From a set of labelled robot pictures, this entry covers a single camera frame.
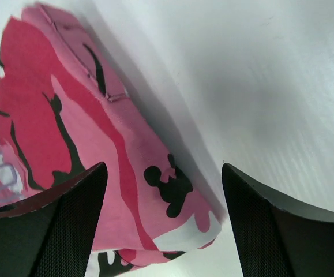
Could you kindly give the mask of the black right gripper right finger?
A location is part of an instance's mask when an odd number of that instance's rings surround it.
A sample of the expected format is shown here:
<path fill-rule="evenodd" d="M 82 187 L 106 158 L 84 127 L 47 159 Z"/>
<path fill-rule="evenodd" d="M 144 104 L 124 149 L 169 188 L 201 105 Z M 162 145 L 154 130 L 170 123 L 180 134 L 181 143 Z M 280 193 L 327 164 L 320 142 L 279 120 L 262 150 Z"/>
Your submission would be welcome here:
<path fill-rule="evenodd" d="M 226 163 L 222 183 L 244 276 L 334 276 L 334 212 Z"/>

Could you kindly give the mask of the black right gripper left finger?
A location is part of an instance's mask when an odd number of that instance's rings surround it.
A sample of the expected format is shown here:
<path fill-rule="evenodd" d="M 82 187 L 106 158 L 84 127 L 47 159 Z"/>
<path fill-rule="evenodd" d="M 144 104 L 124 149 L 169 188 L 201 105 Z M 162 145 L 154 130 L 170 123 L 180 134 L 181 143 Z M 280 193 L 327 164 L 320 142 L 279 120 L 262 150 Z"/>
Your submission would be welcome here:
<path fill-rule="evenodd" d="M 0 208 L 0 276 L 84 276 L 107 178 L 100 162 Z"/>

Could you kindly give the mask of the pink camouflage trousers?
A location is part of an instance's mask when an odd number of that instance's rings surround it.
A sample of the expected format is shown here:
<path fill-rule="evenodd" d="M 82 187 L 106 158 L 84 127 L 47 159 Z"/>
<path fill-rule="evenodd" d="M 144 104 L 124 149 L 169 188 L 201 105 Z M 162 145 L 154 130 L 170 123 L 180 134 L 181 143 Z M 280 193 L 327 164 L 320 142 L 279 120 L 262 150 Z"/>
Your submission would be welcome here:
<path fill-rule="evenodd" d="M 74 15 L 23 8 L 3 30 L 0 69 L 0 146 L 22 199 L 107 166 L 86 276 L 166 263 L 215 240 L 222 228 L 211 205 Z"/>

